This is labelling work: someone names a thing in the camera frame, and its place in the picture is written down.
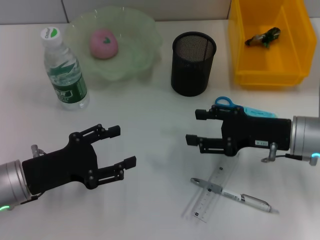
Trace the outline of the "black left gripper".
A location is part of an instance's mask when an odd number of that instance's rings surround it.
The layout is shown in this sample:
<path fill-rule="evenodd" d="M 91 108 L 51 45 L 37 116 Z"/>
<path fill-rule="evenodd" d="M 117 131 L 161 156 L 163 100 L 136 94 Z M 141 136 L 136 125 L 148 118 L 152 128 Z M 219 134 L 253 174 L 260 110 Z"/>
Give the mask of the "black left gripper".
<path fill-rule="evenodd" d="M 136 167 L 135 156 L 114 165 L 99 168 L 91 144 L 121 135 L 119 125 L 104 128 L 101 124 L 70 134 L 68 144 L 57 151 L 22 162 L 27 187 L 36 195 L 70 182 L 86 184 L 89 171 L 97 172 L 97 185 L 122 181 L 125 170 Z"/>

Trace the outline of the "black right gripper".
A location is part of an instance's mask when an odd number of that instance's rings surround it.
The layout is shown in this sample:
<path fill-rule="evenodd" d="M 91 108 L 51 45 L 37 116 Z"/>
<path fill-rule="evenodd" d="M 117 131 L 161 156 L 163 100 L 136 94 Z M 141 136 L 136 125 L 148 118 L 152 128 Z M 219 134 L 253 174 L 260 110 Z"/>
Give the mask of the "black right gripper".
<path fill-rule="evenodd" d="M 224 154 L 233 157 L 243 148 L 290 148 L 292 121 L 283 118 L 253 117 L 241 109 L 212 105 L 209 110 L 196 109 L 197 120 L 221 120 L 222 138 L 208 138 L 187 134 L 188 146 L 199 147 L 202 154 Z"/>

